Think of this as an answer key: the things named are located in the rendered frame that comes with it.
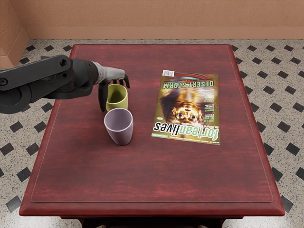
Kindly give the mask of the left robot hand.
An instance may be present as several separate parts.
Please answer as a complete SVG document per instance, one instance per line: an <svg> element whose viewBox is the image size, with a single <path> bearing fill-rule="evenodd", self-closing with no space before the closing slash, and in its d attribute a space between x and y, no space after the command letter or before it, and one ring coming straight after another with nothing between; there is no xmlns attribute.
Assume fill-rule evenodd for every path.
<svg viewBox="0 0 304 228"><path fill-rule="evenodd" d="M114 84L119 81L120 85L126 85L130 88L128 75L124 70L102 66L97 62L93 62L98 71L98 78L95 84L98 84L98 101L102 112L106 110L106 101L108 96L108 85L113 82Z"/></svg>

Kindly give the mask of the olive green cup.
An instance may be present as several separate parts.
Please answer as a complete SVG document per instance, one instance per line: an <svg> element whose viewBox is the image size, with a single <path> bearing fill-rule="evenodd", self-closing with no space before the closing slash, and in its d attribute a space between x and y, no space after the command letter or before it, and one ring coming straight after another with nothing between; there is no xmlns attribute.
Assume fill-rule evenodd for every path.
<svg viewBox="0 0 304 228"><path fill-rule="evenodd" d="M110 111L115 108L128 109L128 92L127 89L120 84L111 84L108 86L106 110Z"/></svg>

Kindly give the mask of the lilac cup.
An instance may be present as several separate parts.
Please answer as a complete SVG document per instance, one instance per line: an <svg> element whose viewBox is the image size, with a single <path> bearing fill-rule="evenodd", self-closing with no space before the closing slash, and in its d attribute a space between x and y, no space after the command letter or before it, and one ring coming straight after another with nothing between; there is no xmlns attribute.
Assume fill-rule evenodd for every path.
<svg viewBox="0 0 304 228"><path fill-rule="evenodd" d="M120 146L127 145L133 135L133 116L124 108L115 108L107 112L104 124L112 140Z"/></svg>

